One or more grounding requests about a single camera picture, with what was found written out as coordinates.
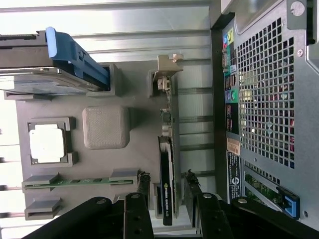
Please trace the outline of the green RAM stick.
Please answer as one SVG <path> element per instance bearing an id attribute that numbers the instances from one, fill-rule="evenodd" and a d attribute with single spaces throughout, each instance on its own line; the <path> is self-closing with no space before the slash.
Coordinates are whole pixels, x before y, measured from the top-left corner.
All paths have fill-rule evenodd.
<path id="1" fill-rule="evenodd" d="M 46 189 L 46 188 L 58 188 L 58 187 L 74 187 L 74 186 L 96 186 L 96 185 L 128 185 L 133 184 L 133 180 L 116 180 L 110 181 L 109 178 L 89 178 L 89 179 L 56 179 L 48 184 L 31 184 L 26 185 L 25 189 Z"/>

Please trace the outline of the silver CPU chip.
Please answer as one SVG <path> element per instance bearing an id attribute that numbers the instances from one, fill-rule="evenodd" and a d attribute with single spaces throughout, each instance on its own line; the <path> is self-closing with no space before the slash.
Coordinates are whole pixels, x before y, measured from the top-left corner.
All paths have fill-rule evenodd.
<path id="1" fill-rule="evenodd" d="M 31 157 L 37 163 L 57 163 L 66 154 L 64 131 L 57 124 L 36 124 L 29 139 Z"/>

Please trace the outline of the grey plastic parts rack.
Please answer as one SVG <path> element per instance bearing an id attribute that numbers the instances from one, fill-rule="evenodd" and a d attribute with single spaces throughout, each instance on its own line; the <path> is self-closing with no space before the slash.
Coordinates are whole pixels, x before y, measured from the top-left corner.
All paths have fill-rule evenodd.
<path id="1" fill-rule="evenodd" d="M 18 98 L 17 123 L 22 163 L 21 189 L 28 221 L 52 220 L 93 197 L 116 202 L 138 189 L 138 174 L 149 173 L 149 208 L 159 202 L 160 109 L 165 96 L 151 96 L 153 62 L 111 64 L 110 92 Z M 65 156 L 57 163 L 31 157 L 29 132 L 36 124 L 57 124 L 64 131 Z M 56 179 L 133 180 L 128 185 L 25 189 Z"/>

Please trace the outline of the grey open PC case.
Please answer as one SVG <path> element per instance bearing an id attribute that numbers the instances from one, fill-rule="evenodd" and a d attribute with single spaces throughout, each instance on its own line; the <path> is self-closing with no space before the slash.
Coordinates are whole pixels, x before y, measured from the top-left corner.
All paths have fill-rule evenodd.
<path id="1" fill-rule="evenodd" d="M 319 231 L 319 0 L 213 0 L 217 193 Z"/>

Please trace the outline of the hard disk in blue caddy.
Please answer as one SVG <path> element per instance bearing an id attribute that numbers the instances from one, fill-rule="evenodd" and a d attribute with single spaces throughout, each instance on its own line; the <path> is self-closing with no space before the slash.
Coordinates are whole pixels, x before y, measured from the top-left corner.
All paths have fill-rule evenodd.
<path id="1" fill-rule="evenodd" d="M 109 70 L 67 33 L 48 27 L 35 34 L 0 35 L 0 90 L 77 95 L 110 89 Z"/>

